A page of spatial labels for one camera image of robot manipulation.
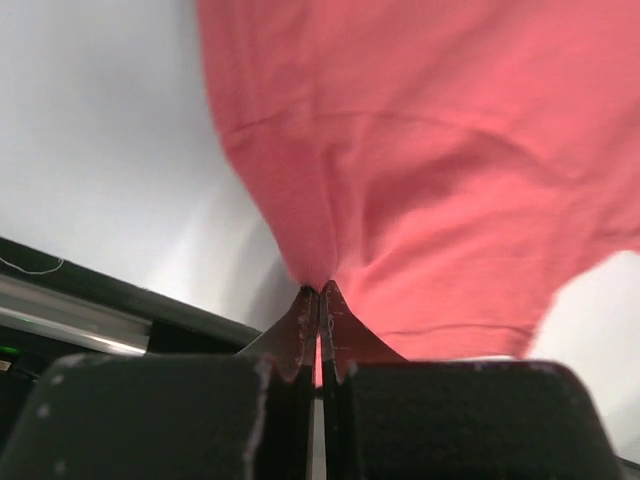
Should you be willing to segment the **salmon pink t shirt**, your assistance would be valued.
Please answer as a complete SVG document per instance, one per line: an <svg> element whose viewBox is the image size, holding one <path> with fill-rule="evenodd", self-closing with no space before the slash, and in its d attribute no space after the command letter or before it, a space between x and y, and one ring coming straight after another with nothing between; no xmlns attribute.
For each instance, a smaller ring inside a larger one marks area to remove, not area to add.
<svg viewBox="0 0 640 480"><path fill-rule="evenodd" d="M296 281L412 359L523 356L639 247L635 1L200 1L227 158Z"/></svg>

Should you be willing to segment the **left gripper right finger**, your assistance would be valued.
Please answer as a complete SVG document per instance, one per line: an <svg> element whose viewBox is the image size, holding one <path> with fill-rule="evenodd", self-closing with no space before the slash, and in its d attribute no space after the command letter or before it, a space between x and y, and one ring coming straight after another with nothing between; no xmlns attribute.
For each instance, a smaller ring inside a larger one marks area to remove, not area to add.
<svg viewBox="0 0 640 480"><path fill-rule="evenodd" d="M319 296L331 479L620 479L594 403L548 361L409 361Z"/></svg>

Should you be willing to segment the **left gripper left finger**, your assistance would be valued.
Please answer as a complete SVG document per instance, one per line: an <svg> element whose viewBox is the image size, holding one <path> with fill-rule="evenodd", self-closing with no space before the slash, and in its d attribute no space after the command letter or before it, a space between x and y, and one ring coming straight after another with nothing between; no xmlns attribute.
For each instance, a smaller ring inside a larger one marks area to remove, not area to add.
<svg viewBox="0 0 640 480"><path fill-rule="evenodd" d="M307 479L318 296L235 355L77 354L36 382L5 479Z"/></svg>

